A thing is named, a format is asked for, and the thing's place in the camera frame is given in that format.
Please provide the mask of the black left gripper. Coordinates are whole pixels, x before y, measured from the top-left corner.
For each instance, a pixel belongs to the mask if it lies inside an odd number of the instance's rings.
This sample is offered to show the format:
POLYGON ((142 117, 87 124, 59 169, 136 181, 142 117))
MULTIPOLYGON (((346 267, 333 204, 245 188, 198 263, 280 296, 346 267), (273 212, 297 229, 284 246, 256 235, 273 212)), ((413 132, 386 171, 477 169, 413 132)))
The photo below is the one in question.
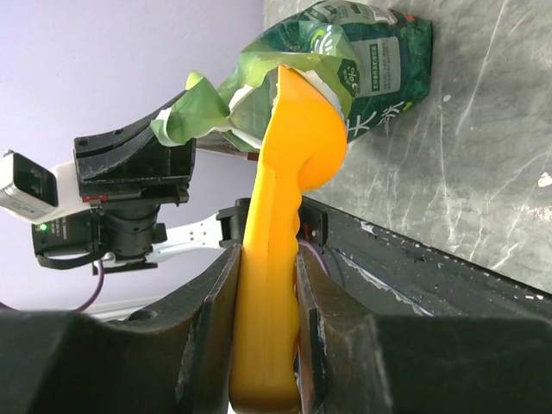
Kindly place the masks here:
POLYGON ((116 130, 73 140, 81 198, 92 205, 180 204, 189 199, 196 142, 167 147, 150 122, 186 91, 138 121, 116 130))

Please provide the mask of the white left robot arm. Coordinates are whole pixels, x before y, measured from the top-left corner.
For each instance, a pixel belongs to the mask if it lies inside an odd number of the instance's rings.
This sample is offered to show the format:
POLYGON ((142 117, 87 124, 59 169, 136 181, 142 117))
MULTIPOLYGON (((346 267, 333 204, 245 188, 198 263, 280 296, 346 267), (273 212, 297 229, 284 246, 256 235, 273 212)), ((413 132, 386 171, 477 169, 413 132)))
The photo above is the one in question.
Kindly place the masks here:
POLYGON ((189 226, 168 229, 159 222, 162 205, 189 200, 196 144, 161 145, 150 128, 156 116, 74 139, 69 172, 78 209, 32 225, 41 266, 68 270, 102 260, 106 273, 145 270, 187 249, 242 242, 247 198, 189 226))

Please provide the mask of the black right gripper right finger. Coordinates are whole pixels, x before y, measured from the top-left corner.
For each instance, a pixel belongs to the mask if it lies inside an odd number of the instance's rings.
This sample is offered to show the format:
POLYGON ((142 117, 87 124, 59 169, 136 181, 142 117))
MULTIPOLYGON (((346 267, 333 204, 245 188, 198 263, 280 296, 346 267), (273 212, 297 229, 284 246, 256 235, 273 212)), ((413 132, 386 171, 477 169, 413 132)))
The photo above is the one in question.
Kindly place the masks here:
POLYGON ((551 325, 372 312, 297 260, 305 413, 548 413, 551 325))

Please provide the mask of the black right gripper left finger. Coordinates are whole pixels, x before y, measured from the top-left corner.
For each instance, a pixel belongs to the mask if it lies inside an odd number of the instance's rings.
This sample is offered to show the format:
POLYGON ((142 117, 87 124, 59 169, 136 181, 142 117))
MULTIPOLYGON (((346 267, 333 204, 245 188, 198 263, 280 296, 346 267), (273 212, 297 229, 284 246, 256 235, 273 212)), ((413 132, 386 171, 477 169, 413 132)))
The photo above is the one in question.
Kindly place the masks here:
POLYGON ((1 315, 4 413, 224 413, 241 248, 122 321, 1 315))

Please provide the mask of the yellow plastic litter scoop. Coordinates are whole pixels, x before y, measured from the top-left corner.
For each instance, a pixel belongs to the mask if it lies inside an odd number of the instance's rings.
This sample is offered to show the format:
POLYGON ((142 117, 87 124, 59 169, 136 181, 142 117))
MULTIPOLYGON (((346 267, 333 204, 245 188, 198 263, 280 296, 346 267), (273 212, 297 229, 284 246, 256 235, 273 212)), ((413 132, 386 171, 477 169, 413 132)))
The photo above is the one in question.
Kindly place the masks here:
POLYGON ((229 399, 237 413, 296 413, 298 209, 347 148, 342 116, 302 74, 280 66, 248 209, 235 301, 229 399))

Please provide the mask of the green cat litter bag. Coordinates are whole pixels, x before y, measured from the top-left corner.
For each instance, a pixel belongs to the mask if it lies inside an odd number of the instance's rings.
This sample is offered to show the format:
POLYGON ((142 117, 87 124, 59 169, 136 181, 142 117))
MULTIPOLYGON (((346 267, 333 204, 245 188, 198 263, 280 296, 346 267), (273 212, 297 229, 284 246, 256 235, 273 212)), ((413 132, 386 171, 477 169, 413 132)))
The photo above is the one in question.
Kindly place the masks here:
POLYGON ((320 1, 275 23, 242 49, 234 71, 214 86, 189 75, 185 94, 150 123, 168 147, 220 132, 256 152, 277 94, 277 71, 298 71, 336 107, 354 140, 430 93, 433 25, 395 9, 320 1))

